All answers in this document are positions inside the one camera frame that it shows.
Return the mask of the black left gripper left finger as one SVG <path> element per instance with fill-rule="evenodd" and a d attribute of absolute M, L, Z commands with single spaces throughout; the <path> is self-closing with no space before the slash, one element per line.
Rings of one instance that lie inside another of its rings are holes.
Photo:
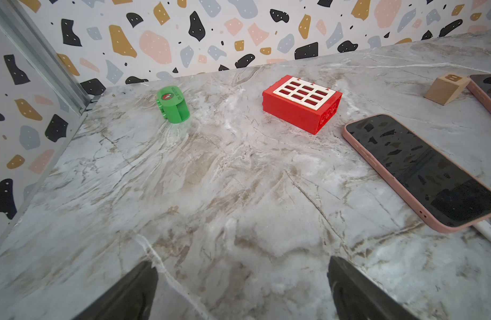
<path fill-rule="evenodd" d="M 152 263 L 142 261 L 75 318 L 149 319 L 158 279 Z"/>

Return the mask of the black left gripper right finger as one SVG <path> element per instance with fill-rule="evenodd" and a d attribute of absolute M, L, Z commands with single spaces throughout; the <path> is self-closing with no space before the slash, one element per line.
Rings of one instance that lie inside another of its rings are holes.
<path fill-rule="evenodd" d="M 340 319 L 415 319 L 342 257 L 332 256 L 328 281 Z"/>

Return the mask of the pink case phone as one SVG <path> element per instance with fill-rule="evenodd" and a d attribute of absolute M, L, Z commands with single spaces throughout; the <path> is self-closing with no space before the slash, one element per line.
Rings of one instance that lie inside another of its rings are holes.
<path fill-rule="evenodd" d="M 491 113 L 491 73 L 469 76 L 467 86 L 476 99 Z"/>
<path fill-rule="evenodd" d="M 342 136 L 433 230 L 491 217 L 491 189 L 392 116 L 353 121 Z"/>

